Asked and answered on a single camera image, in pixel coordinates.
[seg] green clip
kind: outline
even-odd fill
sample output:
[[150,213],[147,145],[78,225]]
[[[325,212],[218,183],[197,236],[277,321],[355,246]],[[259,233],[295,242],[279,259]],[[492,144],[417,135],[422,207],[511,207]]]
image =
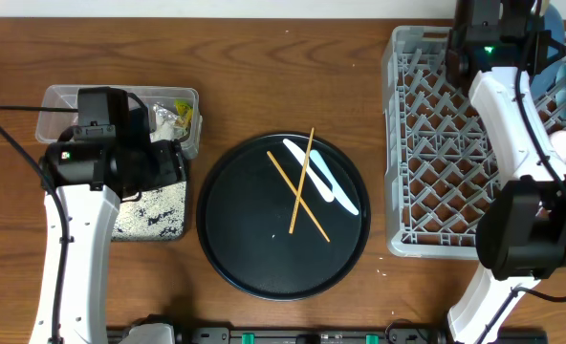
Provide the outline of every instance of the green clip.
[[243,333],[242,344],[255,344],[255,334]]
[[376,334],[367,334],[366,344],[379,344],[379,336]]

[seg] yellow item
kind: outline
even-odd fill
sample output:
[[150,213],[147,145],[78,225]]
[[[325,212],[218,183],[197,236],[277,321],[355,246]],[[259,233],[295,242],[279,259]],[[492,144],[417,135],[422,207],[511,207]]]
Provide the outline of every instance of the yellow item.
[[194,114],[194,110],[191,108],[186,101],[183,100],[175,100],[175,107],[177,108],[177,113],[179,114],[179,118],[175,122],[177,126],[189,130],[189,125],[191,124],[191,118]]

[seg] plastic container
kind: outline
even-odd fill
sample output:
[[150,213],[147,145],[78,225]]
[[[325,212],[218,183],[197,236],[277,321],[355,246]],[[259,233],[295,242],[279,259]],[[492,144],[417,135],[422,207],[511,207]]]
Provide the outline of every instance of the plastic container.
[[[382,57],[387,246],[398,256],[477,259],[475,229],[500,188],[478,114],[446,82],[448,31],[398,27]],[[548,134],[566,130],[563,87],[535,99]]]
[[[174,109],[175,99],[187,101],[194,109],[189,135],[181,142],[181,148],[187,159],[198,155],[198,145],[202,130],[203,118],[198,108],[198,92],[190,88],[158,87],[158,86],[115,86],[115,85],[53,85],[45,92],[43,107],[76,108],[76,94],[80,88],[110,86],[136,94],[151,109],[151,105],[159,103],[166,108]],[[129,99],[130,108],[138,104]],[[59,135],[69,126],[77,123],[77,114],[41,112],[36,124],[35,137],[41,143],[56,142]]]

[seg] white ball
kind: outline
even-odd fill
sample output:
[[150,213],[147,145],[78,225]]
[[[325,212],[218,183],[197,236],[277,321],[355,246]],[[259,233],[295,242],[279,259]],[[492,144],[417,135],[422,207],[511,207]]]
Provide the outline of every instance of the white ball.
[[561,159],[566,161],[566,131],[559,130],[552,133],[549,136],[549,140]]

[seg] clear plastic container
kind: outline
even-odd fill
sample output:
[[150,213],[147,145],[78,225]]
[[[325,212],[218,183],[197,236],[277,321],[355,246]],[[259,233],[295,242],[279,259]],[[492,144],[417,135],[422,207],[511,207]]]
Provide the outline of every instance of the clear plastic container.
[[[76,108],[76,94],[80,88],[110,86],[137,95],[147,107],[159,103],[166,108],[174,109],[175,99],[186,101],[194,110],[189,135],[181,142],[181,148],[187,159],[198,155],[198,144],[202,130],[203,118],[198,109],[198,92],[190,88],[158,87],[158,86],[115,86],[115,85],[53,85],[45,92],[43,107]],[[130,108],[138,105],[129,99]],[[41,143],[56,142],[60,134],[69,126],[77,124],[77,114],[41,112],[34,133]]]

